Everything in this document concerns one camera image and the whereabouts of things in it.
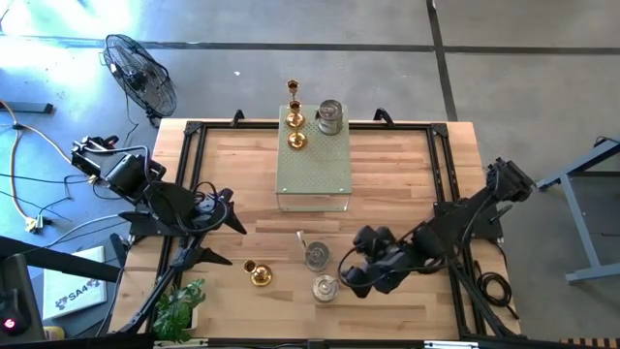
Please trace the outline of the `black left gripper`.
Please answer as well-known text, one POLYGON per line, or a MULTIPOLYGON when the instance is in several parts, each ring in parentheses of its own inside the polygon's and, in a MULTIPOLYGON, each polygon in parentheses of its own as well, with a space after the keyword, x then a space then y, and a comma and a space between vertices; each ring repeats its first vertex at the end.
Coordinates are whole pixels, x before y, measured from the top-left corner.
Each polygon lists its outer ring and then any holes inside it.
MULTIPOLYGON (((195 206, 197 214, 192 224, 199 230, 215 230, 223 223, 237 233, 246 235, 247 231, 234 212, 233 190, 224 188, 216 194, 208 194, 195 206)), ((180 268, 192 268, 199 263, 211 263, 231 266, 232 261, 214 252, 209 247, 202 247, 204 237, 185 238, 178 254, 180 268)))

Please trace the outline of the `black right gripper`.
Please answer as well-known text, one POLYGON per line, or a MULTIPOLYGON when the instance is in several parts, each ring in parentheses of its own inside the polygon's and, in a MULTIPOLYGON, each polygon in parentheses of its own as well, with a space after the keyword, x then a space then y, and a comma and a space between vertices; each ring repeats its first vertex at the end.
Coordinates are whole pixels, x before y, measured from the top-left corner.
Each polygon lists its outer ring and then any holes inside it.
POLYGON ((341 272, 343 283, 358 298, 365 299, 372 290, 389 294, 418 265, 418 254, 411 243, 395 244, 396 239, 386 226, 362 227, 355 235, 355 251, 377 256, 387 250, 374 265, 350 267, 341 272))

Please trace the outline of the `candle tin with cake label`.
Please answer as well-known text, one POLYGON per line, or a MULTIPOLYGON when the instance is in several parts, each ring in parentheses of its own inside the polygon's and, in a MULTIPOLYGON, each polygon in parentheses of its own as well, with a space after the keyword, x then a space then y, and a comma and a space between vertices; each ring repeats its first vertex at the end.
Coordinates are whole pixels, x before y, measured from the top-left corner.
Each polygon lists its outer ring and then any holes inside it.
POLYGON ((325 270, 331 258, 329 247, 321 241, 307 242, 303 231, 297 231, 295 235, 300 243, 306 267, 314 272, 325 270))

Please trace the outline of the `candle tin with flower label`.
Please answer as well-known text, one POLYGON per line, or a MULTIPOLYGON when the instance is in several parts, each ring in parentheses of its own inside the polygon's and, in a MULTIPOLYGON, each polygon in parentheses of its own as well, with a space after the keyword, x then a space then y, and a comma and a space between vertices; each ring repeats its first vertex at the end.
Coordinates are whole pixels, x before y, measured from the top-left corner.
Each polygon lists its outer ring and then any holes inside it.
POLYGON ((312 282, 312 295, 318 302, 334 301, 339 293, 338 279, 327 273, 317 275, 312 282))

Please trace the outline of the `brass candlestick holder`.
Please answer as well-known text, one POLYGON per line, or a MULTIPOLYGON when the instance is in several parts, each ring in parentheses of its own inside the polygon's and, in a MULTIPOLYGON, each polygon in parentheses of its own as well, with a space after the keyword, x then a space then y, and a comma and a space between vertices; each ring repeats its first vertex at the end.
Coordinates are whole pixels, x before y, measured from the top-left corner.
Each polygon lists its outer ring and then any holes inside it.
POLYGON ((247 260, 243 265, 243 269, 250 275, 251 282, 258 287, 267 286, 273 277, 269 266, 258 264, 252 260, 247 260))
POLYGON ((307 144, 306 136, 300 131, 300 129, 304 125, 304 123, 305 123, 305 116, 304 116, 303 124, 300 127, 298 127, 297 129, 289 126, 288 123, 287 123, 287 125, 292 129, 292 132, 287 137, 287 144, 288 144, 288 146, 290 148, 295 149, 295 150, 299 150, 299 149, 302 149, 303 147, 306 146, 306 144, 307 144))
POLYGON ((296 94, 299 88, 299 83, 295 79, 290 79, 287 82, 287 88, 292 96, 291 101, 289 102, 289 110, 290 114, 287 116, 287 123, 289 126, 297 129, 304 122, 304 116, 300 114, 301 104, 296 98, 296 94))

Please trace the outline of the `silver candle tin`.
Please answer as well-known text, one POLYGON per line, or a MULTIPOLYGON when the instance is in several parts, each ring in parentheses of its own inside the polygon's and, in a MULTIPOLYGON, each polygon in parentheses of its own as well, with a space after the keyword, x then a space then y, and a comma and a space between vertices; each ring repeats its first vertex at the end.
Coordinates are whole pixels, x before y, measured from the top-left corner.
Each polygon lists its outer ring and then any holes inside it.
POLYGON ((343 107, 336 100, 325 100, 319 104, 315 119, 320 131, 328 136, 337 135, 342 130, 343 107))

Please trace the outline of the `potted green plant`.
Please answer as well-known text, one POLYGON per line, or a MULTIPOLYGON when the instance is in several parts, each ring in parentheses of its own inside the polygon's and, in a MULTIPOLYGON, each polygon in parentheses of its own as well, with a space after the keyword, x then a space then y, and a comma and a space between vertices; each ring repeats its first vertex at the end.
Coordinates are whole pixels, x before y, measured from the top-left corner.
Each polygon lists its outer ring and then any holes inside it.
POLYGON ((193 310, 205 301, 202 287, 204 279, 195 279, 182 288, 172 287, 156 303, 156 319, 153 325, 158 340, 184 343, 191 339, 193 310))

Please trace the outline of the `green perforated metal shelf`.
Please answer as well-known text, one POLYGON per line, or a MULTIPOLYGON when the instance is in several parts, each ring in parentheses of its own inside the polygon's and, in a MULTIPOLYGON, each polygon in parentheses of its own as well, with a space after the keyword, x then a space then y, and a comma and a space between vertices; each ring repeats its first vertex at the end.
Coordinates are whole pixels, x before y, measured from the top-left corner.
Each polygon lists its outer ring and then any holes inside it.
POLYGON ((279 109, 275 195, 282 211, 345 211, 352 196, 352 160, 348 108, 342 107, 342 128, 324 134, 316 118, 319 107, 304 105, 305 121, 299 129, 287 123, 290 108, 279 109), (301 148, 291 146, 298 132, 305 139, 301 148))

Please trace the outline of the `white printed box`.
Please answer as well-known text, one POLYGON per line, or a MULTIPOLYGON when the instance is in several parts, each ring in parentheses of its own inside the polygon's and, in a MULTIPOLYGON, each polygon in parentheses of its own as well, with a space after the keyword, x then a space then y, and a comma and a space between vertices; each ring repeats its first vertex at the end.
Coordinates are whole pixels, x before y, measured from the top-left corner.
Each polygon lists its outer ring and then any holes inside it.
POLYGON ((44 320, 68 315, 107 300, 106 281, 57 270, 44 270, 44 320))

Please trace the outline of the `black equipment stand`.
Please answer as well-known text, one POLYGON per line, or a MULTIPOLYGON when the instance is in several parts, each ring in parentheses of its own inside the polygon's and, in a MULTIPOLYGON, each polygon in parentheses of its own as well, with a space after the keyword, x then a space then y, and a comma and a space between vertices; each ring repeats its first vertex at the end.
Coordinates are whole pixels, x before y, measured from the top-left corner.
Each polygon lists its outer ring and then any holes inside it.
POLYGON ((121 272, 104 262, 0 237, 0 349, 47 343, 30 266, 106 282, 116 281, 121 272))

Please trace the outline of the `black floor fan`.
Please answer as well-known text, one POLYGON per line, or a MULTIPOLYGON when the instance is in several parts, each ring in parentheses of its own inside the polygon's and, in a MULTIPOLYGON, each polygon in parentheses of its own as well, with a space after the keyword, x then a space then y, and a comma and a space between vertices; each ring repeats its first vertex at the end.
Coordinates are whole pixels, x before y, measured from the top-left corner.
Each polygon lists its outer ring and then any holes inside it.
POLYGON ((127 97, 144 110, 152 127, 158 128, 163 118, 172 116, 177 98, 170 72, 141 44, 123 34, 109 34, 103 58, 127 97))

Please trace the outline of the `black floor bar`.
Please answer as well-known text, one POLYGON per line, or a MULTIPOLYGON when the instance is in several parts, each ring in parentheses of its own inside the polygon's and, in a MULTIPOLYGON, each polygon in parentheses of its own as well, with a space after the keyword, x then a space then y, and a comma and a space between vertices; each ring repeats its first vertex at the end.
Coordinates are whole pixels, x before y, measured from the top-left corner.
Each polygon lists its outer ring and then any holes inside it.
POLYGON ((54 105, 50 103, 0 102, 0 110, 9 107, 13 112, 52 114, 54 105))

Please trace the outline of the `black aluminium table frame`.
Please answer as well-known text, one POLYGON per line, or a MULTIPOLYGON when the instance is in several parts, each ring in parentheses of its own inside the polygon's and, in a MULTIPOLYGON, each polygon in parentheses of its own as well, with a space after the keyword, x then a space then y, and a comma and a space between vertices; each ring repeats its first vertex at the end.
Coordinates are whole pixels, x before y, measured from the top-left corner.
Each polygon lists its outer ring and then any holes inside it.
POLYGON ((454 339, 458 335, 446 271, 409 276, 395 291, 365 299, 341 288, 334 301, 312 295, 314 273, 305 267, 297 231, 325 243, 329 274, 357 261, 351 251, 363 226, 388 226, 397 236, 428 218, 436 199, 427 133, 440 126, 404 121, 391 128, 373 120, 351 133, 353 192, 344 212, 283 212, 275 195, 277 132, 266 120, 233 128, 229 121, 165 120, 154 156, 174 179, 181 155, 202 153, 201 179, 234 192, 235 210, 247 231, 221 229, 205 244, 231 266, 199 264, 183 276, 204 279, 194 336, 213 338, 454 339), (255 286, 247 260, 271 268, 255 286))

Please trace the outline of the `grey-blue desk frame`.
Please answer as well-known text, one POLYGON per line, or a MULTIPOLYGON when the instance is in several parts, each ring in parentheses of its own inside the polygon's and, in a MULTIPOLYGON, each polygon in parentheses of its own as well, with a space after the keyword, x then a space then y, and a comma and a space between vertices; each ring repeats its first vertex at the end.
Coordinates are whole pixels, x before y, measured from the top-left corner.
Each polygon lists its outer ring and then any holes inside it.
POLYGON ((620 176, 620 172, 590 172, 590 169, 602 163, 608 158, 620 153, 620 140, 598 136, 592 149, 582 157, 573 161, 562 170, 556 171, 536 182, 539 191, 546 191, 553 185, 560 185, 568 202, 574 224, 576 225, 581 243, 583 245, 589 267, 581 270, 567 272, 566 281, 576 284, 581 281, 600 279, 610 276, 620 276, 620 262, 603 265, 599 259, 594 243, 591 239, 590 230, 586 224, 584 211, 581 209, 572 181, 577 177, 614 177, 620 176))

